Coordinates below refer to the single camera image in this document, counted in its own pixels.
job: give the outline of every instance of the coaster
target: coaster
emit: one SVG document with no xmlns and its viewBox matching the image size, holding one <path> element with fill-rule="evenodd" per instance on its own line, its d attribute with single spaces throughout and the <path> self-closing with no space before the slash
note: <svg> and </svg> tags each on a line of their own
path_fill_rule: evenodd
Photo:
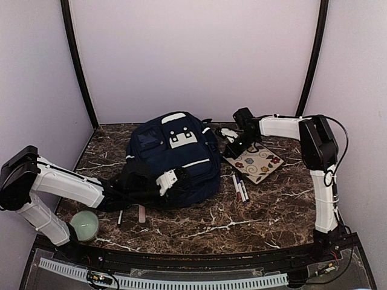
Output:
<svg viewBox="0 0 387 290">
<path fill-rule="evenodd" d="M 258 143 L 245 150 L 237 159 L 225 159 L 254 184 L 265 180 L 269 174 L 284 163 L 284 160 Z"/>
</svg>

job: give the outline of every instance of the white wall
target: white wall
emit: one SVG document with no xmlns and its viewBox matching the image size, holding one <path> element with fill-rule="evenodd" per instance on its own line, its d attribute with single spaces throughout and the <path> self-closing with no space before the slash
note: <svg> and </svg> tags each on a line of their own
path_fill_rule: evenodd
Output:
<svg viewBox="0 0 387 290">
<path fill-rule="evenodd" d="M 348 129 L 338 173 L 340 209 L 359 233 L 376 282 L 387 288 L 387 2 L 330 2 L 307 114 Z M 343 149 L 342 133 L 335 129 Z"/>
<path fill-rule="evenodd" d="M 60 1 L 2 1 L 0 7 L 0 164 L 32 144 L 72 169 L 92 127 L 79 91 Z M 44 196 L 51 208 L 57 198 Z M 0 212 L 0 281 L 19 289 L 36 233 Z"/>
<path fill-rule="evenodd" d="M 294 114 L 319 0 L 71 1 L 100 123 Z"/>
</svg>

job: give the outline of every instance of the ventilated plastic strip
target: ventilated plastic strip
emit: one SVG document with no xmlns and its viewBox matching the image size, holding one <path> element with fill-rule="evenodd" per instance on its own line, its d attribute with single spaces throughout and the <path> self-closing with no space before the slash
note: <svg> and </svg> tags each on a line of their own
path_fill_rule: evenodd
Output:
<svg viewBox="0 0 387 290">
<path fill-rule="evenodd" d="M 57 261 L 41 258 L 40 268 L 56 274 L 86 282 L 87 269 L 66 265 Z M 163 281 L 124 277 L 114 275 L 120 283 L 120 289 L 149 289 L 149 290 L 237 290 L 237 289 L 268 289 L 288 285 L 287 274 L 271 275 L 239 280 L 223 281 Z M 115 282 L 110 286 L 116 288 Z"/>
</svg>

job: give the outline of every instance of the marble surface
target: marble surface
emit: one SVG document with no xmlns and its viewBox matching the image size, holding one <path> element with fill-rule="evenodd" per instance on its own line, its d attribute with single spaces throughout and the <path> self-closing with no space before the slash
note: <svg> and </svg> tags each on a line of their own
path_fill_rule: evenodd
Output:
<svg viewBox="0 0 387 290">
<path fill-rule="evenodd" d="M 125 163 L 125 148 L 135 124 L 100 126 L 89 143 L 76 172 L 108 179 Z M 223 150 L 225 141 L 220 140 Z M 262 144 L 285 163 L 262 183 L 247 182 L 250 202 L 235 198 L 229 176 L 233 170 L 222 164 L 219 192 L 200 204 L 170 211 L 146 210 L 146 222 L 138 222 L 138 206 L 123 215 L 96 212 L 100 219 L 92 246 L 124 251 L 163 254 L 231 254 L 272 250 L 313 241 L 315 220 L 313 184 L 301 161 L 297 141 L 264 138 Z M 62 199 L 57 215 L 69 222 L 87 207 Z"/>
</svg>

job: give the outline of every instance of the marker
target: marker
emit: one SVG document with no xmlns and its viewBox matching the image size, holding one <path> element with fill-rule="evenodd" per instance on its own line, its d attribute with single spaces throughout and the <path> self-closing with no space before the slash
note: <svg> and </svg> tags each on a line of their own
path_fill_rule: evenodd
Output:
<svg viewBox="0 0 387 290">
<path fill-rule="evenodd" d="M 232 175 L 232 181 L 234 182 L 236 197 L 237 197 L 238 199 L 241 199 L 241 194 L 240 194 L 240 192 L 239 192 L 239 187 L 238 187 L 238 183 L 237 183 L 237 181 L 236 181 L 235 174 Z"/>
<path fill-rule="evenodd" d="M 117 225 L 118 225 L 119 227 L 121 227 L 121 223 L 122 223 L 122 216 L 123 216 L 123 210 L 120 210 L 119 221 L 117 222 Z"/>
<path fill-rule="evenodd" d="M 241 186 L 242 186 L 242 193 L 244 195 L 244 198 L 245 198 L 246 201 L 250 201 L 250 198 L 247 195 L 246 186 L 244 186 L 244 182 L 243 182 L 243 178 L 242 177 L 243 177 L 242 173 L 238 172 L 238 178 L 239 178 Z"/>
<path fill-rule="evenodd" d="M 241 193 L 242 202 L 243 202 L 243 204 L 246 204 L 247 201 L 246 201 L 246 198 L 245 198 L 244 193 L 243 193 L 241 181 L 239 180 L 238 177 L 236 178 L 236 180 L 238 181 L 238 188 L 239 188 L 239 192 Z"/>
<path fill-rule="evenodd" d="M 250 201 L 250 198 L 249 198 L 249 196 L 247 195 L 247 190 L 246 190 L 246 187 L 244 186 L 243 180 L 241 180 L 241 185 L 242 185 L 242 189 L 243 189 L 243 193 L 244 193 L 244 198 L 246 199 L 247 202 L 249 202 L 249 201 Z"/>
</svg>

